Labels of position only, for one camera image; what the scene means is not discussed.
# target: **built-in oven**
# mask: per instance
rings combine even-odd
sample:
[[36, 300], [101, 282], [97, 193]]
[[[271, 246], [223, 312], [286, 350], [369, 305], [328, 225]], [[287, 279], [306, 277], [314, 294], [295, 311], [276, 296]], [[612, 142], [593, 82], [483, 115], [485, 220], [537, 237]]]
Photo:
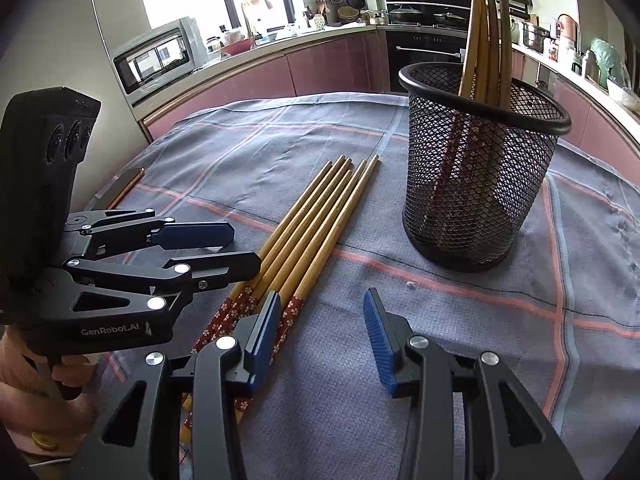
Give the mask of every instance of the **built-in oven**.
[[390, 90], [407, 93], [398, 79], [401, 68], [413, 63], [440, 61], [460, 63], [464, 60], [466, 35], [456, 31], [407, 32], [388, 30], [386, 47], [389, 58]]

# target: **gray wall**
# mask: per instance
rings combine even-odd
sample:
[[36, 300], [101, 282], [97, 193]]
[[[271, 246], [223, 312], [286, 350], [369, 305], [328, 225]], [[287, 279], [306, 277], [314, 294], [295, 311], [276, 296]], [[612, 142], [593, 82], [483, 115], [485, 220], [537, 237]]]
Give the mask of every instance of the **gray wall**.
[[107, 51], [151, 30], [142, 0], [94, 0]]
[[21, 18], [0, 58], [0, 111], [17, 93], [53, 86], [102, 102], [74, 184], [72, 211], [81, 210], [146, 140], [107, 58], [92, 0], [30, 0]]

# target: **black mesh basket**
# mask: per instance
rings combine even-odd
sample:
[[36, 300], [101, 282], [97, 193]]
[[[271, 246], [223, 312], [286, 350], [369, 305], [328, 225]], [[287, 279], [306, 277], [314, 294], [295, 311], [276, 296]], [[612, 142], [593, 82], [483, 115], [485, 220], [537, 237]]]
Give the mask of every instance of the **black mesh basket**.
[[458, 96], [462, 65], [400, 71], [409, 91], [409, 165], [402, 223], [428, 259], [485, 270], [509, 252], [571, 117], [514, 79], [511, 110]]

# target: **cabinet handle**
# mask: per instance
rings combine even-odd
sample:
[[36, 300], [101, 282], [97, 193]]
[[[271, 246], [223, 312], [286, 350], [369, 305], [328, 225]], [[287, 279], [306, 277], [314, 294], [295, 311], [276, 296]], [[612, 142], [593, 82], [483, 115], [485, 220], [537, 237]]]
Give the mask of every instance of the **cabinet handle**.
[[424, 48], [405, 48], [403, 46], [396, 46], [396, 50], [410, 50], [411, 52], [425, 52], [427, 54], [442, 54], [443, 56], [453, 56], [458, 58], [462, 58], [463, 56], [462, 48], [460, 49], [460, 52], [456, 54], [452, 54], [450, 52], [441, 52], [439, 50], [426, 50]]

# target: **kitchen cabinet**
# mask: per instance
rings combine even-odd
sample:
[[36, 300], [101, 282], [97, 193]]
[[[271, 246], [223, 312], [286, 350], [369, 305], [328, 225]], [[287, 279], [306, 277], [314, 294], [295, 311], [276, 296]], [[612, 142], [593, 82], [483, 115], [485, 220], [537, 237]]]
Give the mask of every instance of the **kitchen cabinet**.
[[326, 92], [382, 92], [383, 70], [379, 37], [346, 34], [334, 40], [285, 52], [275, 59], [221, 76], [202, 92], [153, 121], [145, 123], [158, 139], [189, 115], [234, 101], [271, 99]]
[[612, 165], [624, 178], [640, 186], [640, 158], [619, 129], [594, 107], [590, 107], [580, 149]]
[[222, 80], [148, 124], [147, 128], [155, 140], [167, 133], [177, 121], [206, 108], [223, 106], [234, 101], [295, 95], [287, 60], [283, 56]]
[[578, 94], [577, 91], [573, 90], [568, 83], [563, 82], [559, 77], [556, 78], [554, 85], [554, 99], [571, 115], [571, 132], [566, 134], [563, 139], [574, 146], [580, 147], [591, 105], [587, 99]]
[[286, 56], [296, 95], [369, 91], [362, 34], [351, 34]]
[[511, 75], [521, 81], [524, 76], [524, 54], [517, 50], [511, 55]]

